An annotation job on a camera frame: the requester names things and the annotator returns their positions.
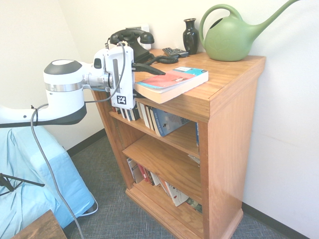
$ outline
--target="baseboard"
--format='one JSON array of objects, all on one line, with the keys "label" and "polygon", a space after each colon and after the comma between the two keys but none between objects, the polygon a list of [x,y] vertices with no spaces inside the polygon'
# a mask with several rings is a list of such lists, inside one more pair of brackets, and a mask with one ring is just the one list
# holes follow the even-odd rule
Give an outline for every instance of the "baseboard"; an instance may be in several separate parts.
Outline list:
[{"label": "baseboard", "polygon": [[90,146],[91,144],[95,143],[96,141],[100,140],[101,138],[105,136],[106,136],[105,129],[102,129],[96,132],[94,135],[78,143],[76,146],[70,148],[69,150],[67,150],[67,152],[70,155],[70,157],[72,157],[78,152],[81,152],[83,149],[87,148],[88,146]]},{"label": "baseboard", "polygon": [[254,209],[253,207],[243,203],[242,209],[245,214],[253,217],[259,222],[265,224],[276,232],[290,238],[290,239],[309,239],[308,237],[302,235],[301,233],[295,231],[294,229],[287,227],[286,225],[278,222],[277,220],[267,216],[266,214]]}]

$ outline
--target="watering can handle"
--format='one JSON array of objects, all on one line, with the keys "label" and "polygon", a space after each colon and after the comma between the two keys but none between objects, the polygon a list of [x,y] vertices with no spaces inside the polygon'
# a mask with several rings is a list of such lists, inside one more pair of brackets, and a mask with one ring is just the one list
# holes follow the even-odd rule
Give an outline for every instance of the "watering can handle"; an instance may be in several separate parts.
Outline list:
[{"label": "watering can handle", "polygon": [[204,22],[206,20],[206,18],[208,17],[208,15],[216,10],[216,9],[226,9],[230,12],[230,15],[229,16],[232,16],[234,18],[237,18],[237,19],[242,19],[241,18],[241,15],[239,14],[239,12],[233,8],[232,6],[230,5],[227,5],[227,4],[218,4],[218,5],[215,5],[213,7],[211,7],[209,10],[207,10],[207,12],[204,14],[203,18],[201,19],[200,21],[200,24],[199,24],[199,39],[200,39],[200,42],[201,44],[204,46],[204,43],[205,43],[205,40],[204,40],[204,34],[203,34],[203,27],[204,27]]}]

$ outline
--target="blue sheet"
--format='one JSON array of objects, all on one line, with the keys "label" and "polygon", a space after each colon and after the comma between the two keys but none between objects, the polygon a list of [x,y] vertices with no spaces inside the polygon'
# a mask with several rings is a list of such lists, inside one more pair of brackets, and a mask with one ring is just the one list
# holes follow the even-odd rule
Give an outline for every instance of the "blue sheet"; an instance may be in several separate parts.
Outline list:
[{"label": "blue sheet", "polygon": [[[76,217],[93,204],[94,199],[71,158],[43,127],[36,135],[54,172],[60,192]],[[0,197],[0,239],[9,239],[49,209],[62,228],[73,221],[58,196],[48,167],[36,145],[30,127],[0,128],[0,173],[45,184],[23,183],[14,192]],[[19,181],[10,180],[13,186]],[[0,186],[0,194],[7,188]]]}]

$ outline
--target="gray carpet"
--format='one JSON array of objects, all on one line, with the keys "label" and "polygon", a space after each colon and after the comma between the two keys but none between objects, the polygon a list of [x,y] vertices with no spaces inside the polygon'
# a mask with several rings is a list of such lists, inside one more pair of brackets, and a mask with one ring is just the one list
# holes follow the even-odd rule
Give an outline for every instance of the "gray carpet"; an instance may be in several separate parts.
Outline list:
[{"label": "gray carpet", "polygon": [[[85,239],[173,239],[155,219],[125,194],[125,184],[107,137],[72,157],[87,187],[99,204],[90,216],[78,218]],[[64,231],[80,239],[74,222]],[[248,215],[232,239],[286,239]]]}]

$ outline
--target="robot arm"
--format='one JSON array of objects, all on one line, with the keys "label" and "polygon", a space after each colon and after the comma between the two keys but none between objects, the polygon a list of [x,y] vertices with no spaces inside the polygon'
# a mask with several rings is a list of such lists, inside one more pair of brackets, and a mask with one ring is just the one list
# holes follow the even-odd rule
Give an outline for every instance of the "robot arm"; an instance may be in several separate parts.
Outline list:
[{"label": "robot arm", "polygon": [[[132,109],[135,106],[133,49],[117,46],[101,49],[93,64],[57,60],[44,69],[48,107],[39,109],[37,125],[76,124],[86,114],[84,89],[110,92],[112,106]],[[152,74],[165,74],[152,68]],[[29,126],[34,109],[15,110],[0,105],[0,128]]]}]

